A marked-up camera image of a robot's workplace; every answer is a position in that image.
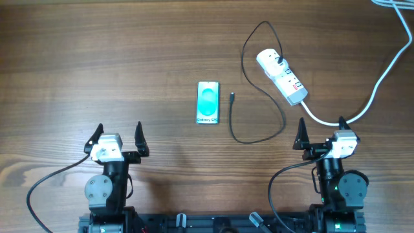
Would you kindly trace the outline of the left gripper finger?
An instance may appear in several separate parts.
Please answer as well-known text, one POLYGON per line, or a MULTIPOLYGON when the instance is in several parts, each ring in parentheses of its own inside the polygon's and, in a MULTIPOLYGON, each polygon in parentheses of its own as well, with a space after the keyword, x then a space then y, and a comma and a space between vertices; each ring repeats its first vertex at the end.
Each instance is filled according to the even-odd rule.
POLYGON ((103 132, 104 132, 103 124, 99 123, 95 132, 92 134, 90 139, 85 143, 84 149, 83 149, 84 153, 90 153, 92 151, 93 146, 98 143, 98 140, 103 132))
POLYGON ((137 152, 141 157, 149 156, 149 147, 145 140, 141 121, 138 121, 135 129, 135 146, 137 148, 137 152))

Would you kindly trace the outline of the white power strip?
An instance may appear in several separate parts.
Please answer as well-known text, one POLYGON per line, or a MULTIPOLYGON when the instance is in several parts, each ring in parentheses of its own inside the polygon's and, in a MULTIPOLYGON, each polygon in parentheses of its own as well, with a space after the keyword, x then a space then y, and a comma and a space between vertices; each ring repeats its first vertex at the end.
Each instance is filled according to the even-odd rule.
MULTIPOLYGON (((281 60, 281 56, 274 49, 265 49, 256 56, 256 61, 260 64, 264 73, 265 66, 268 63, 272 61, 281 63, 283 60, 286 61, 284 58, 281 60)), ((266 73, 265 74, 272 80, 290 105, 300 104, 307 96, 308 91, 292 72, 290 67, 288 67, 285 72, 286 74, 284 76, 278 76, 276 78, 269 77, 266 73)))

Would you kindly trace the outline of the teal Galaxy smartphone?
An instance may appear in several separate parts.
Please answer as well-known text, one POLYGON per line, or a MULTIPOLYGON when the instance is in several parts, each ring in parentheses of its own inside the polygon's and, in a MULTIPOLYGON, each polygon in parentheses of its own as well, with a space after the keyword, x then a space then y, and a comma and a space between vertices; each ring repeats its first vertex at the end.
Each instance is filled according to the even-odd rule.
POLYGON ((219 82, 202 81, 197 84, 197 124, 219 123, 219 82))

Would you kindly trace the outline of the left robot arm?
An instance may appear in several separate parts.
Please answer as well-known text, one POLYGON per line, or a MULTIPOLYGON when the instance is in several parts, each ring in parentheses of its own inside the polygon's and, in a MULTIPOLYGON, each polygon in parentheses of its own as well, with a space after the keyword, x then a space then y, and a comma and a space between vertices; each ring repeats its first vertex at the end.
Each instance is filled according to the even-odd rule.
POLYGON ((149 156, 142 124, 135 129, 135 151, 122 151, 123 142, 118 133, 105 133, 99 124, 84 146, 84 153, 103 166, 100 175, 91 177, 85 185, 85 196, 91 213, 79 218, 78 232, 127 233, 147 232, 147 226, 132 206, 126 205, 133 191, 127 190, 132 183, 129 175, 131 164, 140 164, 149 156))

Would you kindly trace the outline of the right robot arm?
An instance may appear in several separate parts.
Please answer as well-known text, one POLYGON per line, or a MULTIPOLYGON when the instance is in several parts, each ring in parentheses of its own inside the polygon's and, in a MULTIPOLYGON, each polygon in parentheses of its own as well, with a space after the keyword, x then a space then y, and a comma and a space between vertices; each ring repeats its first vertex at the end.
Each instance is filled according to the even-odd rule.
POLYGON ((322 204, 312 204, 308 210, 309 232, 365 232, 364 198, 368 177, 357 170, 343 169, 342 161, 357 148, 360 138, 339 118, 339 129, 321 143, 311 143, 303 118, 292 149, 303 152, 302 159, 316 166, 312 169, 315 191, 322 204))

